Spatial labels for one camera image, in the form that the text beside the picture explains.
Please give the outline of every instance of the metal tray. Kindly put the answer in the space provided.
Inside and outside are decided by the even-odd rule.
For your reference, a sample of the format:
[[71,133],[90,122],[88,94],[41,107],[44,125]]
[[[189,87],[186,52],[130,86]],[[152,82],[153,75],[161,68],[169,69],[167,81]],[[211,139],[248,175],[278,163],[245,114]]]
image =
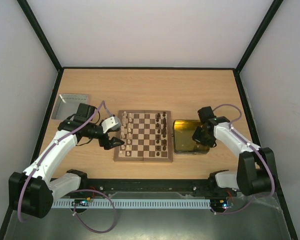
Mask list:
[[207,154],[209,146],[197,144],[192,140],[196,128],[201,126],[198,120],[175,120],[173,123],[173,143],[175,154]]
[[67,117],[75,114],[79,104],[87,104],[88,95],[84,94],[59,94],[51,119],[65,120]]

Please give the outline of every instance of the white robotic arm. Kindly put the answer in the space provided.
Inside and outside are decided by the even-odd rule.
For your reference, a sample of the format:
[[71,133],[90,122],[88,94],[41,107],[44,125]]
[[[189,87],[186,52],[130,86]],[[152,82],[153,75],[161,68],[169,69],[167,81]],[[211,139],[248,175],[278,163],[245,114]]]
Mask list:
[[[192,139],[210,147],[215,147],[216,140],[220,140],[239,160],[236,172],[222,170],[210,174],[216,185],[219,188],[240,190],[246,196],[272,189],[273,178],[271,179],[266,168],[270,169],[272,175],[277,175],[273,151],[246,139],[226,117],[215,116],[210,106],[201,108],[198,115],[202,127],[197,127]],[[265,159],[267,166],[261,162],[256,152]]]
[[81,103],[73,120],[68,118],[60,123],[53,140],[41,155],[23,173],[14,172],[11,175],[9,204],[14,210],[18,207],[19,196],[24,185],[27,186],[21,197],[21,211],[38,218],[43,218],[49,212],[54,201],[77,190],[82,185],[82,178],[86,179],[87,174],[77,170],[69,170],[64,176],[51,181],[64,157],[82,137],[98,139],[100,147],[105,150],[124,144],[116,137],[109,139],[108,132],[117,131],[121,127],[120,120],[114,115],[103,120],[101,125],[89,122],[80,130],[74,131],[89,121],[94,109],[93,106]]

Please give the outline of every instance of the black frame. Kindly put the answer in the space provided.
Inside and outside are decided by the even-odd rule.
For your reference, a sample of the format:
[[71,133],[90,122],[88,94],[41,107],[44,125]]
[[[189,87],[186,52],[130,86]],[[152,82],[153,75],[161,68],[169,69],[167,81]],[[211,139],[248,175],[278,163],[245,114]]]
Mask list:
[[[261,39],[262,35],[264,34],[264,32],[266,31],[268,25],[270,24],[271,20],[273,19],[273,17],[275,16],[276,12],[278,11],[280,5],[282,4],[283,0],[274,0],[269,8],[269,10],[267,11],[265,17],[263,18],[260,26],[258,27],[256,33],[254,34],[250,44],[248,45],[246,51],[244,52],[239,64],[237,65],[236,68],[215,68],[215,67],[62,67],[61,64],[58,61],[57,56],[55,55],[50,43],[48,42],[48,39],[46,38],[42,28],[40,27],[39,22],[37,21],[33,11],[31,10],[27,0],[17,0],[17,2],[19,3],[21,9],[23,10],[25,16],[27,17],[29,23],[31,24],[33,30],[35,31],[37,37],[39,38],[39,40],[41,41],[44,49],[46,50],[48,56],[50,57],[53,65],[55,66],[56,70],[58,71],[58,75],[53,87],[53,91],[51,94],[51,98],[43,119],[43,123],[42,123],[42,127],[40,129],[40,133],[39,133],[39,137],[37,140],[37,143],[35,145],[35,149],[33,152],[33,156],[31,159],[31,162],[33,162],[40,154],[40,149],[45,137],[45,133],[48,127],[48,123],[49,123],[49,119],[53,110],[53,106],[54,106],[54,102],[55,99],[57,97],[57,92],[59,89],[59,85],[62,79],[62,75],[64,72],[64,69],[126,69],[126,70],[232,70],[233,71],[233,75],[235,78],[235,82],[237,85],[237,89],[238,89],[238,93],[242,102],[242,106],[243,106],[243,110],[246,116],[246,121],[249,127],[249,131],[251,134],[251,138],[252,141],[255,144],[260,145],[260,140],[258,137],[258,133],[256,130],[256,125],[251,113],[251,109],[248,103],[248,99],[245,93],[245,89],[243,87],[243,82],[241,80],[240,77],[240,72],[242,71],[243,67],[245,66],[245,64],[247,63],[249,57],[251,56],[252,52],[254,51],[255,47],[257,46],[259,40]],[[199,180],[124,180],[124,179],[91,179],[93,182],[95,182],[97,185],[99,184],[104,184],[105,182],[108,182],[110,184],[118,184],[118,186],[122,186],[122,184],[124,183],[124,187],[127,187],[128,184],[128,188],[132,187],[134,188],[133,184],[135,181],[141,182],[144,186],[154,186],[155,188],[158,188],[158,186],[166,188],[167,186],[170,185],[174,185],[174,184],[180,184],[182,183],[184,185],[184,189],[186,189],[187,192],[191,192],[191,186],[193,186],[194,184],[200,184],[200,182],[202,181],[204,183],[204,181],[206,181],[206,179],[199,179]],[[280,185],[280,182],[278,182],[278,186],[276,189],[276,193],[281,205],[281,208],[283,210],[283,214],[284,214],[284,218],[290,233],[290,236],[292,239],[296,240],[298,239],[297,237],[297,233],[296,230],[294,228],[289,210],[288,210],[288,206]],[[5,214],[1,229],[0,229],[0,240],[4,239],[4,236],[6,234],[9,222],[10,222],[10,218],[12,215],[13,210],[11,208],[8,207],[7,212]]]

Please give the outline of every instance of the white wall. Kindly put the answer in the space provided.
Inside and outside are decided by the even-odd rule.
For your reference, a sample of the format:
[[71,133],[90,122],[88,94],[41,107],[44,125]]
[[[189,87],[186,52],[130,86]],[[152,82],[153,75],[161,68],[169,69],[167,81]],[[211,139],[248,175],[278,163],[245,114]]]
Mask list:
[[241,76],[300,239],[300,0],[283,1]]
[[0,227],[8,179],[29,163],[57,71],[16,0],[0,0]]
[[28,0],[62,66],[235,68],[273,0]]

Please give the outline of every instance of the cable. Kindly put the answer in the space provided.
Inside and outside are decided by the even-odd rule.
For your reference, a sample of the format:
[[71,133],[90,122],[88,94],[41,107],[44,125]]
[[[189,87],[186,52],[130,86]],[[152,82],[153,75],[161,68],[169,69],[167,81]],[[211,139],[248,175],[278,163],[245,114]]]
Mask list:
[[100,112],[98,111],[98,114],[99,114],[99,118],[98,118],[98,121],[96,121],[96,122],[92,122],[92,124],[97,124],[99,121],[100,121]]
[[82,143],[82,144],[79,144],[79,145],[76,145],[77,147],[81,147],[83,145],[86,145],[86,144],[89,144],[91,143],[91,141],[93,140],[93,138],[90,138],[89,141],[85,142],[85,143]]
[[77,203],[74,208],[73,208],[73,216],[75,216],[79,222],[86,228],[88,229],[89,231],[95,233],[95,234],[105,234],[105,233],[108,233],[110,232],[117,224],[117,221],[118,221],[118,213],[117,213],[117,209],[115,208],[115,204],[114,202],[110,199],[110,197],[108,197],[107,195],[105,195],[104,193],[100,192],[100,191],[97,191],[97,190],[92,190],[92,189],[80,189],[80,190],[75,190],[75,191],[72,191],[71,193],[80,193],[80,192],[93,192],[93,193],[96,193],[96,194],[100,194],[101,196],[105,197],[106,199],[109,200],[112,208],[113,208],[113,212],[114,212],[114,219],[113,219],[113,222],[112,222],[112,225],[107,229],[107,230],[104,230],[104,231],[98,231],[98,230],[94,230],[92,228],[90,228],[88,225],[86,225],[82,219],[79,217],[79,215],[77,214],[76,212],[76,208],[77,206],[79,205],[79,203]]
[[[234,120],[231,120],[229,122],[229,129],[230,131],[238,138],[240,139],[244,144],[246,144],[249,148],[251,148],[255,154],[258,156],[258,158],[260,159],[260,161],[262,162],[266,172],[268,173],[269,175],[269,178],[270,178],[270,182],[271,182],[271,192],[269,195],[266,195],[264,197],[271,197],[274,193],[275,193],[275,190],[276,190],[276,186],[275,186],[275,180],[274,180],[274,177],[272,176],[271,174],[271,171],[266,163],[266,161],[264,160],[264,158],[261,156],[261,154],[258,152],[258,150],[253,147],[247,140],[245,140],[242,136],[240,136],[240,134],[234,129],[233,127],[233,123],[235,123],[236,121],[238,121],[239,119],[241,119],[242,117],[242,112],[240,110],[240,108],[238,108],[237,106],[233,105],[233,104],[228,104],[228,103],[225,103],[225,104],[221,104],[219,106],[216,106],[212,111],[214,112],[215,110],[217,110],[218,108],[221,108],[223,106],[229,106],[229,107],[233,107],[235,109],[238,110],[239,112],[239,117],[235,118]],[[224,213],[219,213],[219,215],[225,215],[225,214],[235,214],[235,213],[238,213],[244,209],[246,209],[252,202],[253,200],[256,199],[256,197],[253,195],[252,198],[250,199],[250,201],[242,208],[240,208],[239,210],[236,210],[236,211],[232,211],[232,212],[224,212]]]
[[[101,102],[101,104],[99,105],[99,107],[96,109],[96,111],[92,114],[92,116],[86,121],[84,122],[82,125],[80,125],[78,128],[76,128],[75,130],[65,134],[64,136],[60,137],[57,142],[62,141],[63,139],[67,138],[68,136],[78,132],[79,130],[81,130],[85,125],[87,125],[94,117],[95,115],[100,111],[101,107],[104,107],[104,109],[106,110],[106,112],[109,114],[109,116],[111,117],[112,114],[111,112],[107,109],[106,107],[106,103],[103,100]],[[50,153],[50,151],[56,146],[57,144],[54,142],[53,144],[51,144],[51,146],[43,152],[43,155],[41,157],[41,159],[37,162],[36,167],[39,167],[41,165],[41,163],[43,162],[43,160],[46,158],[46,156]],[[21,216],[21,207],[22,207],[22,201],[24,199],[24,195],[25,195],[25,191],[27,189],[27,186],[29,184],[30,179],[32,178],[32,176],[35,174],[36,172],[36,168],[33,168],[32,172],[29,174],[29,176],[27,177],[27,179],[25,180],[23,187],[21,189],[20,192],[20,196],[19,196],[19,202],[18,202],[18,207],[17,207],[17,216],[20,222],[25,223],[27,221],[27,219],[23,219],[23,217]]]

